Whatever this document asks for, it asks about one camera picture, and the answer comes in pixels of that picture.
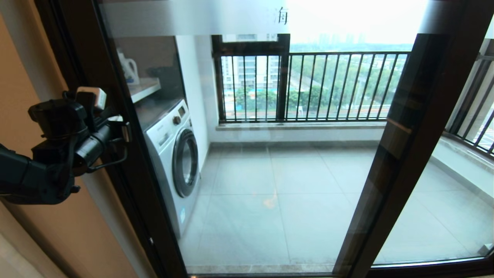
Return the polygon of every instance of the washing machine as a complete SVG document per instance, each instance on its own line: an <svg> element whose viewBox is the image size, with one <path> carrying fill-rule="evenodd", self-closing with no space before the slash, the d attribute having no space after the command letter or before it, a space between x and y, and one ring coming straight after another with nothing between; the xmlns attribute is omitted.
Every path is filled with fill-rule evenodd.
<svg viewBox="0 0 494 278"><path fill-rule="evenodd" d="M189 109L184 100L170 106L144 131L144 137L178 239L185 232L196 203L199 164Z"/></svg>

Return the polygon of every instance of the tiled floor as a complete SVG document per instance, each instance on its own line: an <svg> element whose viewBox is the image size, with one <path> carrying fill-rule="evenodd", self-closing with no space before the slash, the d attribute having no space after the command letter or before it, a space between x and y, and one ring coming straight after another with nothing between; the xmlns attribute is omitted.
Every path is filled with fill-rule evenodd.
<svg viewBox="0 0 494 278"><path fill-rule="evenodd" d="M211 149L179 241L190 273L330 272L371 148ZM478 256L493 210L429 163L376 263Z"/></svg>

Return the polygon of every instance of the balcony railing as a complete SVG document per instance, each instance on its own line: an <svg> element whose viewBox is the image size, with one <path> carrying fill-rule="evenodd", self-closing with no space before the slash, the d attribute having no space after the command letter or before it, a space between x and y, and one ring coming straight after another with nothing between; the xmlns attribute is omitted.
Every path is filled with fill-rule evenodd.
<svg viewBox="0 0 494 278"><path fill-rule="evenodd" d="M220 122L382 121L408 55L405 51L222 55ZM244 67L246 57L252 56L254 67Z"/></svg>
<svg viewBox="0 0 494 278"><path fill-rule="evenodd" d="M448 132L453 138L494 157L494 73L490 70L494 56L478 56L472 81L465 85L466 94Z"/></svg>

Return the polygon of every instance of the washing machine door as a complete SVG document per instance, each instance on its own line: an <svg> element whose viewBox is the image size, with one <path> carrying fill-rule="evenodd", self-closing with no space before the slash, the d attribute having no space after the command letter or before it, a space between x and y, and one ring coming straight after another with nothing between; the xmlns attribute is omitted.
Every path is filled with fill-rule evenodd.
<svg viewBox="0 0 494 278"><path fill-rule="evenodd" d="M190 129L182 129L177 136L173 150L173 182L181 197L189 196L196 186L198 171L198 151L196 138Z"/></svg>

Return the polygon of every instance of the white bottle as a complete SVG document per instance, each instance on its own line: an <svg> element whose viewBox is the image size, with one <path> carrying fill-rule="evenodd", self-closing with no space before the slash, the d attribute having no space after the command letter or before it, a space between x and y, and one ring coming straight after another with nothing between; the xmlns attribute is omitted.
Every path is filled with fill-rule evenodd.
<svg viewBox="0 0 494 278"><path fill-rule="evenodd" d="M124 54L117 50L119 55L120 64L122 65L123 73L125 75L125 80L129 85L139 85L139 76L137 75L137 65L135 61L130 58L125 58Z"/></svg>

